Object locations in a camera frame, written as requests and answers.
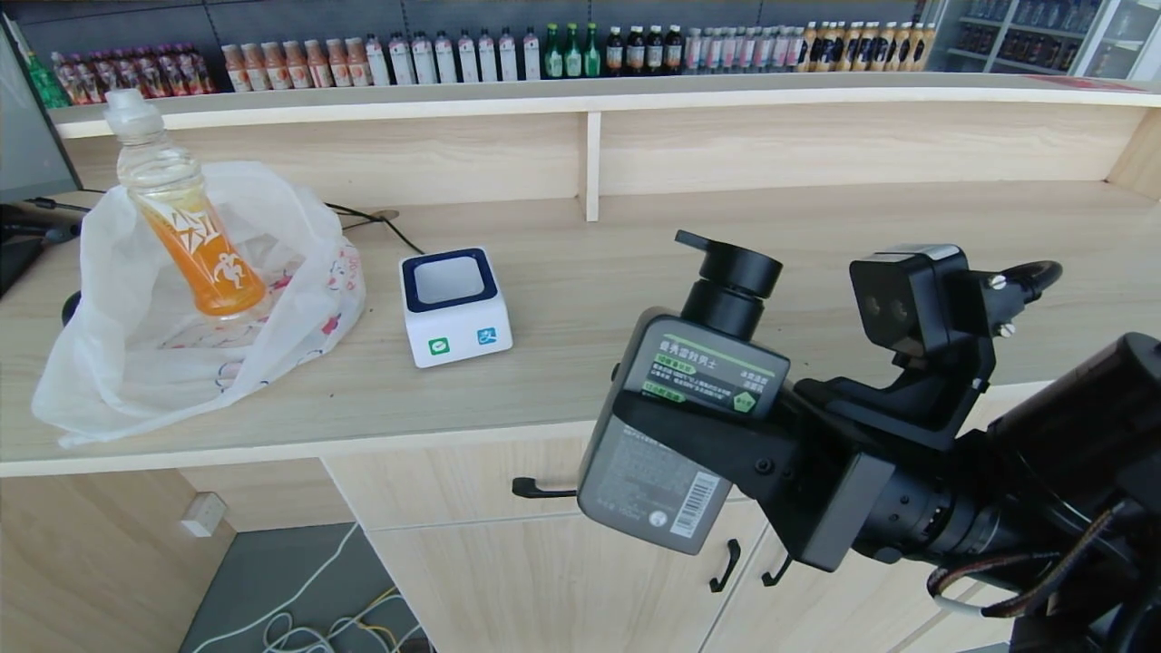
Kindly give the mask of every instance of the black pump cap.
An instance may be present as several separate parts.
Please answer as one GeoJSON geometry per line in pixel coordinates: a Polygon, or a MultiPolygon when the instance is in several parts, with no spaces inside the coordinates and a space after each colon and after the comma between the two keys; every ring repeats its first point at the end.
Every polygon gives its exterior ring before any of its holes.
{"type": "Polygon", "coordinates": [[[783,264],[765,256],[679,230],[678,243],[706,252],[682,318],[749,342],[762,317],[762,300],[774,292],[783,264]]]}

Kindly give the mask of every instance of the blue icon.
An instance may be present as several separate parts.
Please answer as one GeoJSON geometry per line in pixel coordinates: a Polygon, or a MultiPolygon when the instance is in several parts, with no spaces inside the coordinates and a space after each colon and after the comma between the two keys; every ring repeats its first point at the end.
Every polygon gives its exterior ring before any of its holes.
{"type": "Polygon", "coordinates": [[[496,326],[489,326],[488,329],[476,331],[476,342],[482,345],[495,344],[497,339],[499,339],[499,336],[496,335],[496,326]]]}

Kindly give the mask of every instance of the gray floor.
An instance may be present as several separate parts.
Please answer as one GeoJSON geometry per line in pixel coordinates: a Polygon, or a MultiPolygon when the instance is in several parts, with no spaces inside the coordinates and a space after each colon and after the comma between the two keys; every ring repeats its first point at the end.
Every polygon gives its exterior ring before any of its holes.
{"type": "MultiPolygon", "coordinates": [[[[349,529],[351,524],[336,524],[239,533],[205,593],[180,653],[193,653],[207,639],[239,629],[290,598],[334,553],[349,529]]],[[[295,626],[325,633],[334,619],[358,613],[392,584],[360,530],[347,541],[342,554],[287,610],[295,626]]],[[[385,626],[396,637],[403,637],[416,625],[416,618],[403,601],[391,601],[367,615],[365,623],[385,626]]],[[[245,633],[207,646],[202,653],[262,651],[265,626],[266,620],[245,633]]],[[[275,636],[284,631],[284,625],[272,629],[275,636]]],[[[403,651],[426,652],[423,638],[420,630],[403,651]]],[[[312,641],[309,636],[296,636],[289,647],[312,641]]],[[[383,653],[383,647],[351,626],[337,638],[336,651],[383,653]]]]}

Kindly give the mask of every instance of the plastic bag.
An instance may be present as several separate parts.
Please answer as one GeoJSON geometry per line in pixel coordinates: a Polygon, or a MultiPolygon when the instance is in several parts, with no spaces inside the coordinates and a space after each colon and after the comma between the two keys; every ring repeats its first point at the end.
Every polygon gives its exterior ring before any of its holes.
{"type": "Polygon", "coordinates": [[[216,410],[334,345],[362,314],[359,252],[307,189],[252,162],[208,164],[210,202],[273,309],[215,324],[121,186],[85,216],[81,302],[52,346],[33,414],[63,446],[113,440],[216,410]]]}

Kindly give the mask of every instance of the white scanner box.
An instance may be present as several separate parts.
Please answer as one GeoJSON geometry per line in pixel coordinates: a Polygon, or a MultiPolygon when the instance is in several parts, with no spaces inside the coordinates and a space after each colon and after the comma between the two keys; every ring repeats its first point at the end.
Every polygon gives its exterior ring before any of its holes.
{"type": "Polygon", "coordinates": [[[416,367],[512,349],[504,294],[483,247],[403,259],[399,281],[416,367]]]}

